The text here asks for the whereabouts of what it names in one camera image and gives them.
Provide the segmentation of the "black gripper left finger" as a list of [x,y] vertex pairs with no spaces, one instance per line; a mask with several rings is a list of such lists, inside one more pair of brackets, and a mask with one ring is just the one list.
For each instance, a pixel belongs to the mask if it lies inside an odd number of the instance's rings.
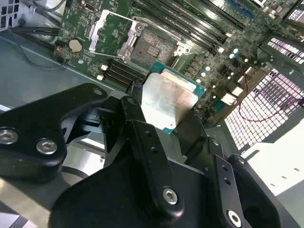
[[106,122],[106,148],[115,155],[106,167],[132,157],[152,217],[180,219],[184,200],[154,126],[145,121],[134,98],[109,97],[95,84],[78,85],[2,113],[1,176],[32,183],[53,180],[66,159],[67,144],[86,134],[82,117],[89,111],[97,111]]

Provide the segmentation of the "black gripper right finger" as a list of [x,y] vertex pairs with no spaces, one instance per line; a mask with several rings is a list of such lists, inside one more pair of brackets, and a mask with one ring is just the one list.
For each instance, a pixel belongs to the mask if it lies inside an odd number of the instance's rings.
[[211,221],[220,228],[297,228],[299,224],[240,155],[224,155],[190,109],[175,129],[185,163],[207,178]]

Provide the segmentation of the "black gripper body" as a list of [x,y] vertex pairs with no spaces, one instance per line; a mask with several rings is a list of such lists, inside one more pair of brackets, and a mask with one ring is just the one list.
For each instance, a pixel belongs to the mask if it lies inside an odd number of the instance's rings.
[[[175,228],[218,228],[212,216],[207,179],[198,170],[169,162],[185,211]],[[135,161],[128,156],[65,190],[55,202],[51,228],[158,228],[146,205]]]

